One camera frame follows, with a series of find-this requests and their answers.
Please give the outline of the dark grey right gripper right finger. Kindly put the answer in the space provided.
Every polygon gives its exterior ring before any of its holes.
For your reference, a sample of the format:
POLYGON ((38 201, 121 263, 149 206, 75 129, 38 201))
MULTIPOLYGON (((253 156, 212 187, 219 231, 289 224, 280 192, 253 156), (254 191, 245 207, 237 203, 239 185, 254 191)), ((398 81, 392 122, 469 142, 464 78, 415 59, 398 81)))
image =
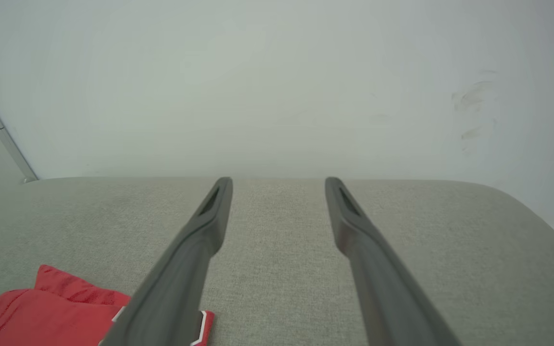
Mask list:
POLYGON ((337 177, 325 181, 330 226, 349 260, 370 346, 459 346, 404 261, 337 177))

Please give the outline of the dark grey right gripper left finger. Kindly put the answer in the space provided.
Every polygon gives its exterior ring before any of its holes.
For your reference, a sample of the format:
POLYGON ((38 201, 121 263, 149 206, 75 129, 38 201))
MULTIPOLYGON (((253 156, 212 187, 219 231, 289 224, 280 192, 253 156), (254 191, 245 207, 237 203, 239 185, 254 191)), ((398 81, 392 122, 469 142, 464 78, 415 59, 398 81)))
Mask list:
POLYGON ((224 242, 233 181, 221 177, 106 334, 104 346, 190 346, 211 258, 224 242))

